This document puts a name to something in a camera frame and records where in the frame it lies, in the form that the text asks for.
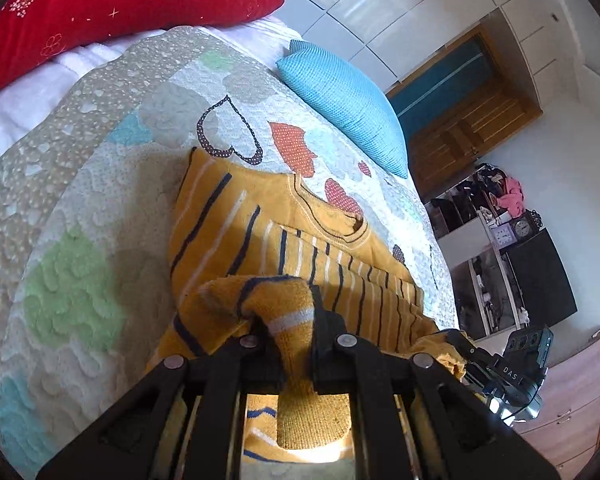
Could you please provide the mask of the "purple square clock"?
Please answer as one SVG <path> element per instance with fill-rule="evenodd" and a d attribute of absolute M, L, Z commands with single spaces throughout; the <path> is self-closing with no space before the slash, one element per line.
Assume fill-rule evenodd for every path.
<path fill-rule="evenodd" d="M 494 244 L 500 249 L 504 249 L 513 245 L 517 241 L 517 237 L 512 226 L 509 223 L 503 223 L 499 226 L 494 226 L 490 229 Z"/>

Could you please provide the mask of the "yellow striped knit sweater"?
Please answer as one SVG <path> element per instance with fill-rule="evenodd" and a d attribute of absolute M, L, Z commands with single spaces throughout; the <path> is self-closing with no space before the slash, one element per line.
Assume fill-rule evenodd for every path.
<path fill-rule="evenodd" d="M 282 393 L 248 401 L 248 460 L 314 460 L 325 446 L 350 451 L 347 397 L 320 396 L 309 378 L 316 306 L 382 351 L 424 352 L 464 376 L 464 359 L 426 317 L 406 266 L 358 212 L 324 202 L 298 174 L 251 170 L 195 148 L 174 217 L 176 312 L 154 360 L 208 356 L 254 320 L 283 358 Z"/>

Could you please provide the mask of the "white shelf unit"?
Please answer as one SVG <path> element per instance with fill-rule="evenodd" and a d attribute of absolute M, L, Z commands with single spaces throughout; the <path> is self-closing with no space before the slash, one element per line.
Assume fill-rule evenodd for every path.
<path fill-rule="evenodd" d="M 490 231 L 517 219 L 495 205 L 505 193 L 506 177 L 510 176 L 497 166 L 479 164 L 426 203 L 451 272 L 458 324 L 475 340 L 504 336 L 530 324 L 506 258 L 507 249 L 520 242 L 500 249 Z M 536 234 L 543 229 L 542 217 L 526 202 L 524 206 L 521 217 L 533 223 Z"/>

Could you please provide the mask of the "white glossy wardrobe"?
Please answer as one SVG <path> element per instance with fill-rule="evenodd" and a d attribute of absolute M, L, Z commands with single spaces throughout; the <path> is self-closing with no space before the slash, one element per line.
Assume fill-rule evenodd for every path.
<path fill-rule="evenodd" d="M 550 0 L 285 0 L 275 15 L 385 90 L 493 16 L 512 32 L 542 104 L 577 92 Z"/>

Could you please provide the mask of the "patchwork quilted bedspread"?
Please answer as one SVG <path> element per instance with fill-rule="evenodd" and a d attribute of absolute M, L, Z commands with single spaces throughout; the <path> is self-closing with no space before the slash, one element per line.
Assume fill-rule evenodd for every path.
<path fill-rule="evenodd" d="M 80 79 L 0 158 L 0 449 L 33 478 L 143 374 L 173 318 L 166 262 L 192 148 L 358 214 L 437 326 L 449 268 L 389 174 L 254 58 L 179 27 Z"/>

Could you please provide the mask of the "pink clothes pile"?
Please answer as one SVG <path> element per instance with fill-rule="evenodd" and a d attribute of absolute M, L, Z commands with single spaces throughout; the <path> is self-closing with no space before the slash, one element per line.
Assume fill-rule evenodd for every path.
<path fill-rule="evenodd" d="M 521 184 L 514 178 L 506 177 L 504 185 L 505 193 L 495 199 L 495 205 L 505 209 L 512 218 L 519 218 L 526 211 Z"/>

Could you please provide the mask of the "round dark clock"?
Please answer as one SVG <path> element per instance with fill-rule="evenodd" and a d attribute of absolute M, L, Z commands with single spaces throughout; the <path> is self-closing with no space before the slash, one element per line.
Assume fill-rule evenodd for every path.
<path fill-rule="evenodd" d="M 522 240 L 528 240 L 529 237 L 532 237 L 534 234 L 535 227 L 533 223 L 526 218 L 517 218 L 513 219 L 510 222 L 512 226 L 513 232 L 515 234 L 516 240 L 521 242 Z"/>

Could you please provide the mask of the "wooden door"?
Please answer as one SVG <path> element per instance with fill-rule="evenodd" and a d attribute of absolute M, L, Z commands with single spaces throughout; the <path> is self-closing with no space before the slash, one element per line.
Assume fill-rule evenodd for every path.
<path fill-rule="evenodd" d="M 502 78 L 490 79 L 408 140 L 418 194 L 425 202 L 439 195 L 541 115 L 530 96 Z"/>

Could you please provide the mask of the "turquoise pillow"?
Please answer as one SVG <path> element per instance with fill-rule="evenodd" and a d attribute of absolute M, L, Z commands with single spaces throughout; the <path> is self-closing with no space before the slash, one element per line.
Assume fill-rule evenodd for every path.
<path fill-rule="evenodd" d="M 407 150 L 385 93 L 358 68 L 309 41 L 293 39 L 276 62 L 279 78 L 373 162 L 405 179 Z"/>

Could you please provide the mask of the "wooden drawer cabinet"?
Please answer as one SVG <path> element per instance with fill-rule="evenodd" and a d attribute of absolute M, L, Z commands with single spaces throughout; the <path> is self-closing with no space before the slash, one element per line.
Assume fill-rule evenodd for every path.
<path fill-rule="evenodd" d="M 548 370 L 541 396 L 539 416 L 515 422 L 513 430 L 563 479 L 576 478 L 600 440 L 600 330 L 586 347 Z"/>

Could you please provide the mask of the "teal curtain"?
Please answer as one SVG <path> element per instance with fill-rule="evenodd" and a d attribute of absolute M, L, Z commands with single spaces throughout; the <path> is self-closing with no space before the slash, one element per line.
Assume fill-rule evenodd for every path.
<path fill-rule="evenodd" d="M 490 54 L 479 36 L 431 65 L 389 99 L 405 139 L 464 101 L 494 75 Z"/>

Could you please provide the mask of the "black television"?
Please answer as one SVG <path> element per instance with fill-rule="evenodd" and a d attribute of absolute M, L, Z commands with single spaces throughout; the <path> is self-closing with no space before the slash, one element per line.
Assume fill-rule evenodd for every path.
<path fill-rule="evenodd" d="M 547 229 L 509 247 L 506 258 L 532 325 L 552 327 L 577 312 L 567 273 Z"/>

